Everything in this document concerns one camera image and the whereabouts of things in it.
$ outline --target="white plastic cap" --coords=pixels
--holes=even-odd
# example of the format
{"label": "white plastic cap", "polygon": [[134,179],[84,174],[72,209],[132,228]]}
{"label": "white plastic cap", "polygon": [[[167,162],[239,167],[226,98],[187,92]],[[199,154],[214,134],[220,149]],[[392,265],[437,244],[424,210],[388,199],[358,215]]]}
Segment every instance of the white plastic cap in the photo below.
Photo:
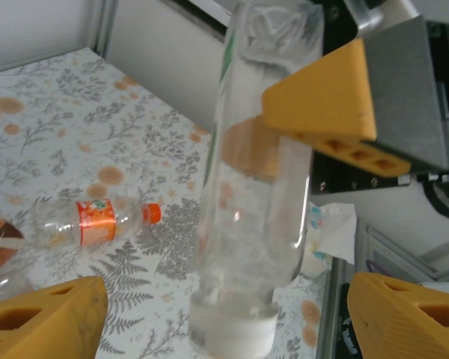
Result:
{"label": "white plastic cap", "polygon": [[218,358],[264,358],[275,339],[278,309],[267,317],[240,318],[191,300],[189,339],[192,346]]}

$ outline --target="orange bottle cap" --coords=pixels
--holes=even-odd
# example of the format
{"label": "orange bottle cap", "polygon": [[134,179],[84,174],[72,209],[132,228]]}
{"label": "orange bottle cap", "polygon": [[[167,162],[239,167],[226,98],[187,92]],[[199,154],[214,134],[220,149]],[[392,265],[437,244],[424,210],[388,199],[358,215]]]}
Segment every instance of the orange bottle cap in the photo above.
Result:
{"label": "orange bottle cap", "polygon": [[162,210],[158,203],[147,203],[141,206],[143,221],[148,224],[158,223],[162,219]]}

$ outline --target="glass bottle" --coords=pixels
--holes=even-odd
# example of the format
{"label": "glass bottle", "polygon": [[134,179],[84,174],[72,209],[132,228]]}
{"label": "glass bottle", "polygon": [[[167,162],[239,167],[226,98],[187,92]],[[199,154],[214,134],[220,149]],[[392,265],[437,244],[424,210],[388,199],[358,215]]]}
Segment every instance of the glass bottle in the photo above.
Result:
{"label": "glass bottle", "polygon": [[273,290],[301,266],[312,150],[266,128],[261,94],[321,56],[323,26],[307,0],[241,0],[229,23],[189,309],[190,342],[204,354],[272,348]]}

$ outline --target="clear glass bottle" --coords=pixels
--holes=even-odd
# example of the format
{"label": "clear glass bottle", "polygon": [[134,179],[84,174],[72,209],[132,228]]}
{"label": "clear glass bottle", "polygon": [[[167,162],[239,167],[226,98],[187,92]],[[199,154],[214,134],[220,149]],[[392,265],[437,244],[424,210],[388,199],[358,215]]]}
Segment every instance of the clear glass bottle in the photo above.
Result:
{"label": "clear glass bottle", "polygon": [[322,54],[321,7],[241,0],[228,26],[204,180],[189,338],[219,358],[264,358],[277,286],[299,273],[312,149],[262,121],[261,94]]}
{"label": "clear glass bottle", "polygon": [[94,245],[139,232],[161,219],[159,205],[125,196],[41,203],[32,212],[34,244],[43,248]]}

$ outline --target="floral tablecloth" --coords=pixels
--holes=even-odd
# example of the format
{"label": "floral tablecloth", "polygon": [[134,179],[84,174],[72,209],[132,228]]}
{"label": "floral tablecloth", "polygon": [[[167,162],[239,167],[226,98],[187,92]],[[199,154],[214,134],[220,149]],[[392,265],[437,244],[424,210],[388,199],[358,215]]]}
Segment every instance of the floral tablecloth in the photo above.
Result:
{"label": "floral tablecloth", "polygon": [[[26,246],[10,266],[36,287],[78,276],[106,282],[97,358],[201,358],[186,338],[189,266],[210,136],[89,49],[0,73],[0,214],[33,239],[30,209],[127,194],[160,203],[146,237],[83,248]],[[314,358],[324,278],[275,291],[270,358]]]}

